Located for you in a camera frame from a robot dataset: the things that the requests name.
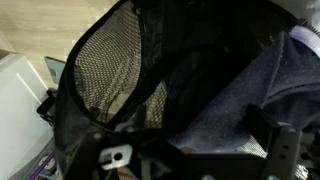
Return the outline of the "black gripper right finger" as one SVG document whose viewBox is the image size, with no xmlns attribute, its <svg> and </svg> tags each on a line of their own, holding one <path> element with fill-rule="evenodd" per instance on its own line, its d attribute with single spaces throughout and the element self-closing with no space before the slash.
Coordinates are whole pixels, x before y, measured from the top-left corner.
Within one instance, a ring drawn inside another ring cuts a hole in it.
<svg viewBox="0 0 320 180">
<path fill-rule="evenodd" d="M 265 152 L 274 152 L 281 130 L 275 120 L 271 119 L 260 107 L 249 104 L 244 117 L 244 125 Z"/>
</svg>

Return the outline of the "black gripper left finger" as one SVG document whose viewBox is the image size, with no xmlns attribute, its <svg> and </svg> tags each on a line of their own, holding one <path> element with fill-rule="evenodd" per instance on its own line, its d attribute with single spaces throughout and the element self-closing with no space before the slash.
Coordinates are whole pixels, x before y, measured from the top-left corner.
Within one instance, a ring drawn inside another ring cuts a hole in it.
<svg viewBox="0 0 320 180">
<path fill-rule="evenodd" d="M 135 115 L 135 126 L 138 129 L 143 129 L 145 127 L 145 120 L 146 120 L 146 106 L 142 104 L 137 107 L 137 111 Z"/>
</svg>

